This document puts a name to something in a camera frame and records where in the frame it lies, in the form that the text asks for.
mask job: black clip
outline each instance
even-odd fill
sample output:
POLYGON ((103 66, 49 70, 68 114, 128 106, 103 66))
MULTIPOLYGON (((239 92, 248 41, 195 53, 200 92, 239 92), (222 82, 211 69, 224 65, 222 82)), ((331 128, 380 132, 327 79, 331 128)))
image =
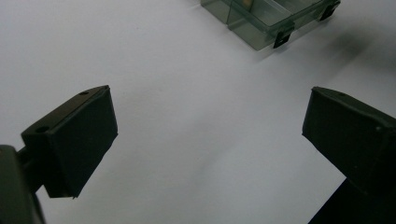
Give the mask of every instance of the black clip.
POLYGON ((320 18, 320 21, 324 21, 327 18, 329 18, 335 11, 335 9, 340 6, 341 1, 335 1, 331 5, 327 6, 326 9, 323 12, 322 17, 320 18))
POLYGON ((289 25, 286 26, 286 28, 284 28, 282 31, 277 33, 274 49, 288 42, 290 39, 290 35, 293 31, 294 31, 294 22, 291 22, 289 25))

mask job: white table surface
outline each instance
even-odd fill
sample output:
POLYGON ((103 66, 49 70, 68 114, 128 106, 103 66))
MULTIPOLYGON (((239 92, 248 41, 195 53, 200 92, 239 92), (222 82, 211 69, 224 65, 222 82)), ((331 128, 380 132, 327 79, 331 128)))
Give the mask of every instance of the white table surface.
POLYGON ((257 52, 197 0, 0 1, 0 143, 108 84, 120 135, 77 199, 39 190, 48 223, 307 223, 344 180, 301 135, 310 89, 396 117, 395 9, 257 52))

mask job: white surface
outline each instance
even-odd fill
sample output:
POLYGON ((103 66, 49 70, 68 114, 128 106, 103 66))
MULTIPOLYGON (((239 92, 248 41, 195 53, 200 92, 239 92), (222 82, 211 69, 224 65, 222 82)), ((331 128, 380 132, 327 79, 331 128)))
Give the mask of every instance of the white surface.
POLYGON ((344 180, 301 136, 310 89, 396 117, 395 8, 256 52, 197 0, 0 1, 0 143, 108 84, 120 135, 79 198, 38 192, 48 223, 307 223, 344 180))

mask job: clear plastic box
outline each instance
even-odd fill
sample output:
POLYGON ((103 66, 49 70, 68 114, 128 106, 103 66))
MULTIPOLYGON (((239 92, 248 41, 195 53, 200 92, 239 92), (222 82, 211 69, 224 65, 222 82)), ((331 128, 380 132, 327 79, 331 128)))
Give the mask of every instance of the clear plastic box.
POLYGON ((201 0, 201 5, 255 50, 288 42, 290 34, 311 21, 323 21, 339 0, 201 0))

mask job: screw hole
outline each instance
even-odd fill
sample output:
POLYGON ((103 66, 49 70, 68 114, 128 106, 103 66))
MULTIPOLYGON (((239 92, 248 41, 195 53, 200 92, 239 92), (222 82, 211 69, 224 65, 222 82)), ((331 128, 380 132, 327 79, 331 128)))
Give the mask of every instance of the screw hole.
POLYGON ((48 126, 43 126, 43 127, 37 128, 35 131, 36 131, 37 133, 44 133, 44 132, 47 131, 49 128, 50 128, 50 127, 48 127, 48 126))

